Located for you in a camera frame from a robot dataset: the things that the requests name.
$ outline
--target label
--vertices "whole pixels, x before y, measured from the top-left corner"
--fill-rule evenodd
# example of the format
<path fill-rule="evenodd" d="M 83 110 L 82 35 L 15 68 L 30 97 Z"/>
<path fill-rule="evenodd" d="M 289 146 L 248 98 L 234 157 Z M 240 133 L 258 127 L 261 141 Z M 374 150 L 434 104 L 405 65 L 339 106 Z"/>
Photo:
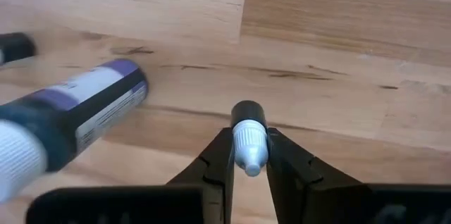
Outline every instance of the label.
<path fill-rule="evenodd" d="M 75 136 L 77 138 L 77 154 L 85 150 L 93 141 L 102 136 L 107 129 L 117 123 L 133 107 L 146 97 L 147 89 L 144 81 L 138 83 L 129 92 L 117 98 L 103 110 L 80 125 Z"/>
<path fill-rule="evenodd" d="M 68 111 L 135 70 L 137 66 L 132 61 L 116 59 L 31 95 Z"/>

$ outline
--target white dropper tip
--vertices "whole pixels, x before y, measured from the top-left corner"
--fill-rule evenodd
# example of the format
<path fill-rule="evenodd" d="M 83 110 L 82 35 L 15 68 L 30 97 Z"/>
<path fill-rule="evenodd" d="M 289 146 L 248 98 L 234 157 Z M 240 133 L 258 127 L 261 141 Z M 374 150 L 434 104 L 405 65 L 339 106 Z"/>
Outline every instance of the white dropper tip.
<path fill-rule="evenodd" d="M 250 177 L 260 174 L 268 161 L 265 127 L 255 120 L 243 120 L 233 128 L 235 162 Z"/>
<path fill-rule="evenodd" d="M 0 120 L 0 203 L 13 198 L 47 169 L 42 143 L 19 124 Z"/>

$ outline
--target purple label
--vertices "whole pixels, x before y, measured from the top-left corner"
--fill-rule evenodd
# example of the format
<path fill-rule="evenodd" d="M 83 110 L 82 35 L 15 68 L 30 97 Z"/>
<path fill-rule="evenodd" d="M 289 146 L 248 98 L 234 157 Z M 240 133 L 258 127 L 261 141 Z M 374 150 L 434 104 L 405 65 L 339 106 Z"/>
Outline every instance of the purple label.
<path fill-rule="evenodd" d="M 140 90 L 141 87 L 146 87 L 146 83 L 144 81 L 141 81 L 140 83 L 136 84 L 136 86 L 134 86 L 132 88 L 132 93 L 135 93 L 136 91 Z"/>
<path fill-rule="evenodd" d="M 116 59 L 101 65 L 101 67 L 114 69 L 124 77 L 138 69 L 135 62 L 128 59 Z"/>
<path fill-rule="evenodd" d="M 71 96 L 53 89 L 41 89 L 32 93 L 30 96 L 35 99 L 47 101 L 55 105 L 56 108 L 62 109 L 64 111 L 68 111 L 78 105 L 77 100 L 75 100 Z"/>

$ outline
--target bottle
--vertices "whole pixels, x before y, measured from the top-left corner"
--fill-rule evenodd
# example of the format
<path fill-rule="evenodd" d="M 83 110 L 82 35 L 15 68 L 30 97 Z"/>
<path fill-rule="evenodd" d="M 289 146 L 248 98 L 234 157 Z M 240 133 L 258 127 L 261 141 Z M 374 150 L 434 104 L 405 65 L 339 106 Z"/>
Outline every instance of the bottle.
<path fill-rule="evenodd" d="M 26 34 L 20 32 L 0 34 L 0 66 L 35 54 L 35 43 Z"/>
<path fill-rule="evenodd" d="M 138 66 L 117 59 L 0 106 L 0 202 L 62 169 L 147 93 Z"/>
<path fill-rule="evenodd" d="M 266 121 L 255 101 L 241 101 L 232 109 L 235 162 L 250 177 L 260 174 L 268 161 Z"/>

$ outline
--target paint bottle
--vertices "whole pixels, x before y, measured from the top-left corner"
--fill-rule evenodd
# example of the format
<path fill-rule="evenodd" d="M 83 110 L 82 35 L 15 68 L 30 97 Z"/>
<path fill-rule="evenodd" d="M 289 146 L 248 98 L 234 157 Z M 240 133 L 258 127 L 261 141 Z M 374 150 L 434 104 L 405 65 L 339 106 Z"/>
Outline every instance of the paint bottle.
<path fill-rule="evenodd" d="M 0 34 L 0 66 L 36 54 L 36 46 L 24 33 Z"/>
<path fill-rule="evenodd" d="M 268 161 L 266 121 L 255 101 L 241 101 L 232 109 L 235 162 L 250 177 L 260 174 Z"/>
<path fill-rule="evenodd" d="M 62 169 L 147 93 L 138 66 L 117 59 L 0 106 L 0 202 Z"/>

